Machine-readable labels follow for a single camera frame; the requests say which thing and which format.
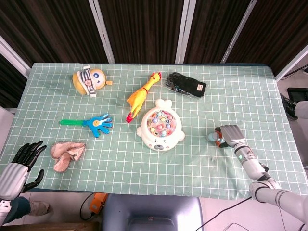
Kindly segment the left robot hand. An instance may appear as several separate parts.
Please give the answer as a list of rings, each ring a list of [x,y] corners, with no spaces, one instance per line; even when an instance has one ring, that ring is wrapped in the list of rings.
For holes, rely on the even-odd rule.
[[[17,151],[13,160],[0,175],[0,200],[11,201],[41,183],[44,176],[43,169],[39,171],[34,182],[26,181],[38,157],[46,148],[47,146],[39,141],[27,143]]]

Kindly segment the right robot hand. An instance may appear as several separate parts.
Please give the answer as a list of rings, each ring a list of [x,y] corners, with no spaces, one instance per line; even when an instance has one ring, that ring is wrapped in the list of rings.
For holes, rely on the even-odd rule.
[[[237,125],[223,125],[215,128],[215,144],[219,148],[231,147],[241,143],[246,144],[246,138]]]

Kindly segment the small light blue toy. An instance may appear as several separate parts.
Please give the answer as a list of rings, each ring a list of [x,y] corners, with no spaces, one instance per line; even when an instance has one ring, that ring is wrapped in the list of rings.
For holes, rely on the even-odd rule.
[[[212,132],[208,135],[208,140],[213,141],[219,148],[223,147],[225,140],[223,139],[222,133],[219,131]]]

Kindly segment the blue hand clapper toy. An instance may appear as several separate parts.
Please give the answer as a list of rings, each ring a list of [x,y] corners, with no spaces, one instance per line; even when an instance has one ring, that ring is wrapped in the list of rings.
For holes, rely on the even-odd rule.
[[[99,138],[101,132],[104,134],[109,134],[110,129],[113,127],[113,119],[110,117],[108,113],[102,114],[98,117],[93,117],[89,120],[70,120],[63,119],[59,121],[60,125],[66,126],[80,126],[80,127],[88,127],[94,137]]]

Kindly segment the dark blue trouser leg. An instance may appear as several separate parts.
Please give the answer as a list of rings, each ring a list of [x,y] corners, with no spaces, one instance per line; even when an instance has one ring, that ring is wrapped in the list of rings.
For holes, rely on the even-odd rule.
[[[10,202],[11,210],[8,213],[4,224],[10,223],[15,219],[20,219],[31,212],[30,201],[24,197],[15,198]]]

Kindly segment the beige shoe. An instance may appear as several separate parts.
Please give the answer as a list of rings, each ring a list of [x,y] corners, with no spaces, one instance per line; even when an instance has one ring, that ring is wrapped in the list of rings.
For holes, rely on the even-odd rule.
[[[29,216],[43,216],[48,214],[50,204],[42,201],[30,201],[30,212]]]

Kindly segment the pink cloth grey trim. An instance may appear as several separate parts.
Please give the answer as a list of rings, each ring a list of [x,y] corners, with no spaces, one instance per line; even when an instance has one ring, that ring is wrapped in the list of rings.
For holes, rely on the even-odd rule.
[[[57,142],[51,146],[51,157],[55,160],[53,170],[67,171],[71,161],[78,161],[84,154],[86,144],[82,142]]]

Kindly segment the grey sneaker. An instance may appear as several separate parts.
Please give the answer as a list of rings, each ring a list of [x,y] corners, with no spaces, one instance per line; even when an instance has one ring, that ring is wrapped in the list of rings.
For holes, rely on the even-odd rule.
[[[290,99],[288,99],[287,97],[285,97],[283,94],[280,93],[280,97],[282,99],[282,104],[285,110],[285,113],[287,115],[287,117],[290,120],[297,120],[298,116],[295,115],[295,106],[296,103]]]

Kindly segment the black gloves in plastic bag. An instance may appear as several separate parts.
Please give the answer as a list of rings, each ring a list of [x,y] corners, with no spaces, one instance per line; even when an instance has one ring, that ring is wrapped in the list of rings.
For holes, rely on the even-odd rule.
[[[178,72],[169,74],[166,77],[165,84],[170,90],[176,93],[197,98],[204,97],[207,87],[206,83]]]

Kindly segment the white trouser leg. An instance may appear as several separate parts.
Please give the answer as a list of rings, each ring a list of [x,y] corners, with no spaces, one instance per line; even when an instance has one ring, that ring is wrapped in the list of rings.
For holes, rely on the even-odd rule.
[[[298,118],[308,119],[308,101],[300,101],[296,104],[295,115]]]

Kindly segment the black flat tray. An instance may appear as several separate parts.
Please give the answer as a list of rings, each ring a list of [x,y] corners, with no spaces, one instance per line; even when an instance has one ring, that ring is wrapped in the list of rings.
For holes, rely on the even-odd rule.
[[[287,92],[292,101],[308,101],[308,88],[288,88]]]

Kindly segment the orange device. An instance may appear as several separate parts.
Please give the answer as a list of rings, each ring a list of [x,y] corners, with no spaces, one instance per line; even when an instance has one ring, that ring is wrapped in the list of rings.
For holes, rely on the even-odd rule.
[[[101,192],[95,193],[94,198],[89,206],[90,211],[92,213],[99,214],[99,212],[101,211],[107,200],[107,197],[108,197],[107,193],[101,193]]]

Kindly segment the yellow rubber chicken toy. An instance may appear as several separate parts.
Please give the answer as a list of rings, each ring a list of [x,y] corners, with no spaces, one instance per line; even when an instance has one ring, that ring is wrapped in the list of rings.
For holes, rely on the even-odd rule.
[[[127,102],[130,105],[130,113],[128,114],[126,118],[126,122],[130,123],[138,114],[138,112],[141,110],[146,97],[149,93],[150,88],[153,84],[160,81],[162,78],[161,73],[152,73],[150,76],[149,81],[143,85],[141,88],[136,90],[134,93],[131,94],[131,96],[127,99]]]

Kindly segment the blue-grey robot torso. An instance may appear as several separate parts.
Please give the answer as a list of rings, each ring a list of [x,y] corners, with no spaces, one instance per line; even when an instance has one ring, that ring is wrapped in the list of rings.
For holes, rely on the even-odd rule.
[[[102,231],[195,231],[202,224],[197,197],[111,194]]]

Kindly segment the green checked tablecloth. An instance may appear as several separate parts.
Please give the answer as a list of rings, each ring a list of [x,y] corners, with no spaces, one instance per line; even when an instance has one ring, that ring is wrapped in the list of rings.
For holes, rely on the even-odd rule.
[[[264,65],[136,65],[92,64],[112,85],[95,98],[81,96],[72,75],[82,64],[36,63],[17,107],[0,154],[0,173],[26,143],[43,141],[48,147],[37,159],[28,181],[40,170],[39,188],[121,194],[185,195],[242,199],[250,195],[250,178],[231,148],[218,148],[207,139],[221,125],[238,125],[258,160],[284,188],[308,194],[308,179],[271,69]],[[155,83],[131,123],[128,97],[154,72],[172,72],[207,84],[202,98],[184,96]],[[185,138],[173,149],[149,149],[136,134],[142,117],[157,99],[171,100]],[[60,125],[63,119],[89,120],[108,113],[109,134],[94,137],[88,127]],[[80,160],[64,173],[53,170],[49,147],[59,141],[86,144]]]

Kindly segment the yellow plush toy striped scarf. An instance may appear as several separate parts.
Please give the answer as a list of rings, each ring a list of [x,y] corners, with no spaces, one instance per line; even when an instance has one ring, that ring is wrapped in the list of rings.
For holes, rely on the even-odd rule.
[[[97,90],[105,85],[112,85],[112,81],[106,79],[102,70],[92,69],[89,65],[74,73],[72,81],[79,94],[88,95],[91,98],[96,97]]]

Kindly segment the white partition frame post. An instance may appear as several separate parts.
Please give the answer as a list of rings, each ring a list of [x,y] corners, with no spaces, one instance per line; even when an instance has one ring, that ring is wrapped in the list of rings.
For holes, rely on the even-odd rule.
[[[108,63],[115,64],[115,58],[112,51],[111,43],[108,37],[107,29],[104,23],[103,14],[98,0],[88,0],[101,42],[106,54]]]
[[[230,43],[229,43],[229,45],[226,49],[221,61],[220,61],[221,64],[225,64],[227,62],[227,59],[228,59],[229,55],[231,54],[231,52],[232,52],[232,50],[233,50],[233,48],[234,48],[234,46],[237,42],[237,39],[240,36],[240,34],[241,34],[249,16],[250,16],[250,14],[252,13],[252,11],[253,11],[253,9],[256,5],[256,3],[257,3],[257,0],[250,0],[249,4],[248,4],[248,6],[245,10],[245,13],[243,14],[243,17],[242,17],[233,37],[232,37],[232,39],[231,39],[231,41],[230,41]]]
[[[275,76],[280,81],[299,61],[308,54],[308,44]]]
[[[175,57],[176,64],[184,63],[196,2],[197,0],[184,0]]]
[[[31,67],[20,57],[20,55],[0,35],[0,54],[16,68],[26,79],[28,79]]]

